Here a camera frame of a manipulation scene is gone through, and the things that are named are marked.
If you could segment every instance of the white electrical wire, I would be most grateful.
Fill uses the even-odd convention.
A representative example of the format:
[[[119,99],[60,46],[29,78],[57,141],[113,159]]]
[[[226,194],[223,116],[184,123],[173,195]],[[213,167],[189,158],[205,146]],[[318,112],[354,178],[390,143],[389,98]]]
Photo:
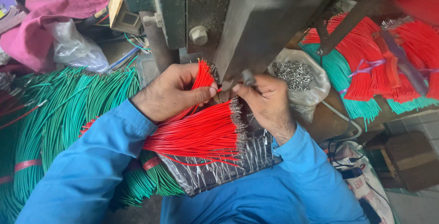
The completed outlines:
[[[338,140],[334,140],[333,142],[341,142],[341,141],[348,141],[348,140],[352,140],[354,138],[357,138],[361,135],[361,133],[363,133],[363,130],[361,129],[361,127],[355,123],[353,120],[349,120],[349,118],[347,118],[345,115],[343,115],[341,112],[337,111],[335,108],[333,108],[330,104],[326,103],[326,101],[322,100],[322,103],[325,104],[325,106],[327,106],[330,110],[332,110],[335,114],[337,114],[338,116],[340,116],[340,118],[346,120],[347,122],[350,122],[352,125],[355,126],[355,128],[357,128],[358,132],[357,134],[351,136],[351,137],[346,137],[346,138],[341,138]]]

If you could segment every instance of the pile of metal terminals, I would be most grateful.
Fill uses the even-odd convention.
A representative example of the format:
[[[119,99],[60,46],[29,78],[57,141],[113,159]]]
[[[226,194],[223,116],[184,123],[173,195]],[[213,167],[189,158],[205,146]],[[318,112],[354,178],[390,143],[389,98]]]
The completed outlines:
[[[297,61],[273,64],[273,71],[274,75],[287,81],[290,91],[310,90],[310,83],[314,79],[310,67]]]

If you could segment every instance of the purple strap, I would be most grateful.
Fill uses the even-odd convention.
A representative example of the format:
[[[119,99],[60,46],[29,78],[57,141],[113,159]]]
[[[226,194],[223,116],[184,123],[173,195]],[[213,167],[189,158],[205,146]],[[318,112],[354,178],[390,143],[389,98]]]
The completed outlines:
[[[361,64],[363,64],[363,63],[369,64],[370,67],[360,70],[359,68],[360,68]],[[384,58],[380,59],[380,60],[373,61],[373,62],[369,62],[369,61],[366,61],[365,59],[361,59],[361,61],[358,64],[357,69],[354,72],[352,72],[352,74],[348,75],[348,77],[352,77],[358,73],[370,73],[373,68],[375,68],[376,66],[379,66],[381,64],[385,64]]]
[[[339,94],[339,95],[342,95],[343,93],[348,92],[348,89],[349,89],[349,88],[343,89],[342,91],[339,91],[338,94]]]

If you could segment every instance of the bag of metal terminals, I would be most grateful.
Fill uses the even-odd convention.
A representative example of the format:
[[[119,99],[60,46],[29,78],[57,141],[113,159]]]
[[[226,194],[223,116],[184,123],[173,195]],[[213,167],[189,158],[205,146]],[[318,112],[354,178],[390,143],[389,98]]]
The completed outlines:
[[[312,122],[316,105],[328,96],[331,88],[326,71],[305,52],[286,48],[268,71],[287,81],[291,108],[305,121]]]

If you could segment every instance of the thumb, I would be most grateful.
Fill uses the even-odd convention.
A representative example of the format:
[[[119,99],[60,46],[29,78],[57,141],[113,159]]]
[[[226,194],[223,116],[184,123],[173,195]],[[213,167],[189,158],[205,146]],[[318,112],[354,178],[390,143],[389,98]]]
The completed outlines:
[[[249,105],[260,97],[260,94],[252,87],[244,87],[241,83],[236,84],[236,86],[233,87],[233,91],[236,92],[239,97],[243,98]]]
[[[214,87],[199,87],[190,91],[182,91],[181,101],[188,108],[209,101],[216,93],[217,90]]]

